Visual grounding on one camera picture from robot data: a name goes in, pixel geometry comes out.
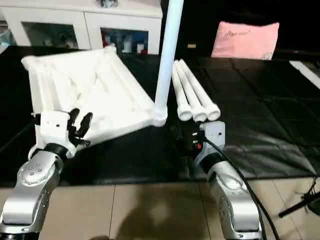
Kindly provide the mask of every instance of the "black cable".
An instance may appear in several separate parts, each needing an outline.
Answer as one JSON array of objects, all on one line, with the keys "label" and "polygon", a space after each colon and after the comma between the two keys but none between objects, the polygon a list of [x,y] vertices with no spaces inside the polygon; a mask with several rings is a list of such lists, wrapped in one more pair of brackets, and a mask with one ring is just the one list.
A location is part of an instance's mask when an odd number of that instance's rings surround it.
[{"label": "black cable", "polygon": [[[266,219],[268,220],[268,222],[269,222],[269,224],[271,226],[272,232],[274,234],[275,240],[280,240],[280,237],[279,237],[279,234],[277,232],[276,226],[275,226],[274,222],[272,221],[268,211],[266,210],[266,208],[264,207],[264,205],[262,204],[260,199],[257,197],[255,192],[253,191],[253,189],[249,185],[248,181],[245,179],[245,176],[242,174],[242,172],[238,169],[238,167],[232,162],[232,160],[217,145],[215,145],[212,141],[210,141],[206,137],[204,137],[204,141],[207,142],[208,144],[210,144],[218,153],[220,153],[231,164],[231,166],[236,170],[236,172],[239,174],[240,178],[242,178],[244,184],[248,188],[248,191],[250,192],[254,203],[261,208],[261,210],[264,213]],[[265,228],[264,228],[264,223],[263,223],[262,215],[260,213],[259,208],[258,208],[258,211],[259,211],[259,220],[260,220],[260,224],[261,224],[261,228],[262,228],[262,237],[265,238],[266,237],[266,231],[265,231]]]},{"label": "black cable", "polygon": [[7,147],[9,147],[20,135],[22,135],[26,130],[34,126],[34,121],[29,122],[25,125],[16,135],[14,135],[9,141],[0,147],[0,153],[2,153]]}]

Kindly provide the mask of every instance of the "white vertical pole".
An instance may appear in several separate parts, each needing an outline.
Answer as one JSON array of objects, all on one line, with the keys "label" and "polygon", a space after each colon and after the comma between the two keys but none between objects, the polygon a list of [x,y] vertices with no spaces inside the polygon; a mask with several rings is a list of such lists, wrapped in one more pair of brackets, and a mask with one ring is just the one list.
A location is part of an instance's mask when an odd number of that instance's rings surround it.
[{"label": "white vertical pole", "polygon": [[184,0],[169,0],[154,101],[159,119],[166,119],[168,116],[167,100],[183,6]]}]

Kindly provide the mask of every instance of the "white panel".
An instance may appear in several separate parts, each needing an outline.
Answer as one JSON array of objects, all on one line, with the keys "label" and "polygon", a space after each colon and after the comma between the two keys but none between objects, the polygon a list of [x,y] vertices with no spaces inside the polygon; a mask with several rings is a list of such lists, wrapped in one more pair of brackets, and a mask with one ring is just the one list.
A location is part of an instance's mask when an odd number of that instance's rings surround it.
[{"label": "white panel", "polygon": [[0,8],[0,21],[5,21],[5,16],[3,15],[1,8]]},{"label": "white panel", "polygon": [[101,28],[109,28],[148,32],[148,54],[159,53],[161,18],[90,12],[85,12],[84,14],[92,49],[101,49],[103,47]]},{"label": "white panel", "polygon": [[22,22],[72,25],[80,49],[90,49],[83,12],[23,7],[2,7],[3,15],[20,46],[31,46]]}]

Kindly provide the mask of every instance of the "black floor mat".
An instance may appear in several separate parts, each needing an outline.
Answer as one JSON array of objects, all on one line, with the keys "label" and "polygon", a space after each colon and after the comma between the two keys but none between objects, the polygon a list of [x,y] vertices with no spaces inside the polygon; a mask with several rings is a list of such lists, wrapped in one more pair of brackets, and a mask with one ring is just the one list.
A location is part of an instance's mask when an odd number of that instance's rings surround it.
[{"label": "black floor mat", "polygon": [[[20,63],[27,55],[66,49],[9,47],[0,55],[4,146],[30,120],[32,103],[28,72]],[[154,100],[160,58],[123,55],[124,64]],[[186,59],[208,95],[221,108],[226,124],[225,152],[248,179],[320,176],[320,90],[287,61]],[[205,180],[173,132],[191,132],[182,124],[172,86],[164,127],[146,127],[83,150],[65,163],[62,185],[152,183]],[[13,186],[16,173],[35,143],[33,128],[0,151],[0,186]]]}]

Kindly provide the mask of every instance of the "cabinet door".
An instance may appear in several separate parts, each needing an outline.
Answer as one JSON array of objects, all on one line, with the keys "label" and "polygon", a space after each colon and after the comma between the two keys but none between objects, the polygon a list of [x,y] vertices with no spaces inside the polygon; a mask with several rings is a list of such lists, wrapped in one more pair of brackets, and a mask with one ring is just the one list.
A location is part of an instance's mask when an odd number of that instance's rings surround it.
[{"label": "cabinet door", "polygon": [[2,7],[19,46],[90,49],[83,12],[24,7]]},{"label": "cabinet door", "polygon": [[92,49],[115,44],[117,53],[159,53],[161,18],[84,14]]}]

